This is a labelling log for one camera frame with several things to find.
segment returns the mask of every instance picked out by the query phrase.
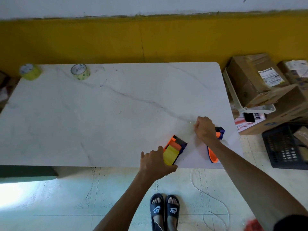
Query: sandal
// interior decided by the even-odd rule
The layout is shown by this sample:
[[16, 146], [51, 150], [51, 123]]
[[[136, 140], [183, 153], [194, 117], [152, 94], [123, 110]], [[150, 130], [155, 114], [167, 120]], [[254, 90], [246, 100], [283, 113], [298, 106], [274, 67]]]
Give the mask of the sandal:
[[[177, 201], [177, 203], [179, 205], [175, 205], [175, 204], [170, 204], [168, 203], [168, 199], [172, 197], [172, 198], [175, 198], [175, 200]], [[166, 200], [165, 200], [165, 205], [166, 205], [166, 208], [165, 208], [165, 221], [164, 221], [164, 228], [165, 230], [168, 230], [168, 227], [167, 227], [167, 217], [168, 216], [172, 216], [172, 217], [175, 217], [176, 218], [176, 228], [177, 228], [177, 224], [178, 224], [178, 221], [179, 221], [179, 214], [180, 214], [180, 202], [178, 200], [178, 198], [175, 196], [175, 195], [168, 195]]]
[[[154, 199], [160, 198], [160, 203], [152, 204]], [[161, 215], [164, 217], [164, 197], [162, 194], [154, 194], [150, 200], [150, 212], [151, 212], [151, 220], [152, 220], [152, 230], [155, 229], [155, 223], [153, 217], [156, 215]]]

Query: wall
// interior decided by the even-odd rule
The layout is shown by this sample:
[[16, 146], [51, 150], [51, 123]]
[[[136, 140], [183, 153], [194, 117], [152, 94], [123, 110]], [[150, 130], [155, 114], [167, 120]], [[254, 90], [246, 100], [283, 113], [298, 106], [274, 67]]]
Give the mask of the wall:
[[308, 0], [0, 0], [0, 19], [308, 9]]
[[308, 59], [308, 12], [0, 22], [0, 70], [23, 63], [215, 61], [268, 53]]

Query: black plastic crate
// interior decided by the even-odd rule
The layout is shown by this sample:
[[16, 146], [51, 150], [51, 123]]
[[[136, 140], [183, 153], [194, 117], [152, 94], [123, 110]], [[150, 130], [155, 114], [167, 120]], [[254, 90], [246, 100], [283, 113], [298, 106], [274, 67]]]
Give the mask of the black plastic crate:
[[298, 149], [304, 145], [293, 135], [302, 126], [308, 127], [307, 124], [284, 123], [262, 134], [273, 168], [308, 169]]

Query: roll of tape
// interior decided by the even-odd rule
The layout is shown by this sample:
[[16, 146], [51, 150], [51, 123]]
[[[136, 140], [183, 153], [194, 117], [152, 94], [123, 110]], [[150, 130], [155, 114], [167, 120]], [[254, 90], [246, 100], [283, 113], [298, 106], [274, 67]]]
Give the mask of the roll of tape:
[[76, 64], [71, 68], [71, 73], [78, 80], [85, 80], [90, 76], [90, 69], [85, 64]]
[[38, 78], [42, 73], [42, 70], [35, 64], [24, 64], [19, 69], [19, 75], [26, 80], [34, 80]]

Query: floor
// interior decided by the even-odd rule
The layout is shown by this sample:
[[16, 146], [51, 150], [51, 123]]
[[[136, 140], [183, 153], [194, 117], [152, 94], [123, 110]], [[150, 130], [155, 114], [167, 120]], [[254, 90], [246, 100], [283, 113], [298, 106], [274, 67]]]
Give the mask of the floor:
[[[271, 167], [261, 136], [241, 136], [244, 157], [269, 174], [308, 208], [308, 172]], [[0, 184], [1, 231], [90, 231], [98, 224], [133, 180], [137, 168], [56, 168], [60, 178], [51, 181]], [[148, 190], [130, 230], [151, 230], [149, 200], [152, 194], [176, 194], [180, 201], [179, 230], [225, 230], [226, 209], [195, 189], [191, 169], [178, 169]], [[193, 182], [222, 201], [230, 213], [230, 230], [243, 230], [252, 211], [223, 169], [194, 169]]]

